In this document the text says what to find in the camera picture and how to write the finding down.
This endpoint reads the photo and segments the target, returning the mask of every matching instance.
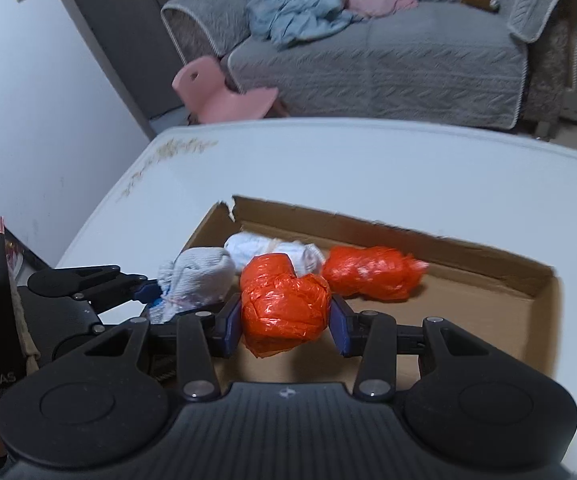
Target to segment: chair seat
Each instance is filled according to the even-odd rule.
[[[200,123],[262,119],[278,98],[277,88],[255,88],[245,94],[220,90],[198,113]]]
[[[511,128],[526,63],[526,45],[510,36],[503,16],[421,2],[286,50],[249,38],[227,66],[244,90],[280,88],[293,116]]]

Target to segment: sofa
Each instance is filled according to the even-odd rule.
[[[171,0],[162,19],[182,63],[215,56],[240,91],[278,87],[292,116],[543,131],[576,79],[577,0],[420,0],[284,50],[251,37],[248,1]]]

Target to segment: orange plastic wrapped object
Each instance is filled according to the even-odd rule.
[[[342,296],[365,294],[376,300],[408,300],[428,264],[389,247],[337,246],[331,249],[321,274]]]
[[[295,276],[286,254],[255,256],[240,278],[244,342],[267,357],[317,339],[329,321],[331,289],[315,274]]]

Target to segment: cardboard box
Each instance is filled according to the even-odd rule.
[[[412,253],[430,263],[414,297],[405,302],[352,298],[351,307],[379,310],[399,324],[417,326],[427,316],[441,316],[545,374],[553,371],[559,282],[548,266],[460,240],[240,196],[235,197],[233,215],[226,204],[214,205],[185,249],[223,246],[241,230],[315,243],[325,254],[341,244],[381,245]],[[233,357],[216,360],[216,369],[223,388],[231,381],[341,381],[351,388],[360,359],[341,357],[326,330],[317,341],[263,359],[240,343]],[[397,374],[398,389],[409,388],[419,379],[417,357],[399,356]]]

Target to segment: pink chair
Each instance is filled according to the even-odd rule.
[[[287,117],[277,88],[255,88],[237,94],[226,88],[226,78],[214,57],[204,56],[182,68],[172,82],[188,111],[203,124],[261,119],[273,109]]]

